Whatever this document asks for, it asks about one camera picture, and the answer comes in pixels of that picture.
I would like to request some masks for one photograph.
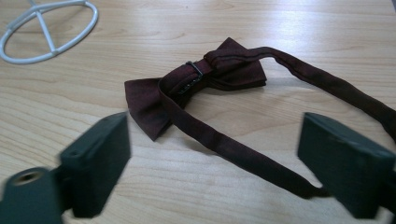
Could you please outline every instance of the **white metal stand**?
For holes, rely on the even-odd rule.
[[[3,37],[0,39],[0,56],[9,63],[38,63],[45,61],[47,59],[50,59],[52,57],[55,57],[56,55],[70,49],[74,45],[76,45],[79,41],[81,41],[93,28],[93,26],[96,24],[98,20],[98,10],[97,8],[88,0],[69,0],[69,1],[63,1],[63,2],[57,2],[57,3],[49,3],[49,4],[43,4],[43,5],[36,5],[34,0],[28,0],[30,4],[32,5],[31,8],[23,12],[15,21],[12,21],[8,26],[6,33],[3,35]],[[53,9],[59,8],[59,7],[69,7],[69,6],[84,6],[84,7],[90,7],[93,12],[92,19],[88,26],[76,37],[74,37],[72,40],[67,42],[66,44],[60,46],[59,48],[55,48],[53,41],[50,37],[50,32],[47,28],[46,23],[44,22],[43,13],[46,13],[48,11],[51,11]],[[43,29],[44,36],[47,39],[47,42],[49,44],[49,53],[36,56],[33,58],[11,58],[8,57],[5,53],[5,48],[6,48],[6,43],[8,39],[12,36],[12,34],[21,26],[23,26],[26,22],[30,21],[31,19],[37,17],[38,21],[40,22],[41,28]]]

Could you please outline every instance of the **bow tie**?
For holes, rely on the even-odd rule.
[[[203,88],[236,91],[265,85],[259,59],[273,57],[302,81],[356,106],[378,120],[396,141],[396,112],[341,78],[285,52],[271,48],[245,49],[228,38],[196,63],[186,63],[165,77],[125,82],[131,116],[154,141],[172,124],[227,161],[302,198],[327,197],[323,188],[261,153],[246,147],[194,118],[183,108]]]

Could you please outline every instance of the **bow tie adjuster buckle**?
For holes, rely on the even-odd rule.
[[[183,89],[181,89],[181,91],[178,92],[178,94],[183,94],[184,92],[189,90],[193,85],[195,85],[197,82],[199,82],[202,79],[202,77],[204,76],[204,74],[201,72],[201,70],[199,70],[199,68],[192,61],[186,62],[186,65],[190,65],[195,70],[195,72],[198,74],[198,78],[194,79],[192,82],[190,82],[189,84],[184,86]]]

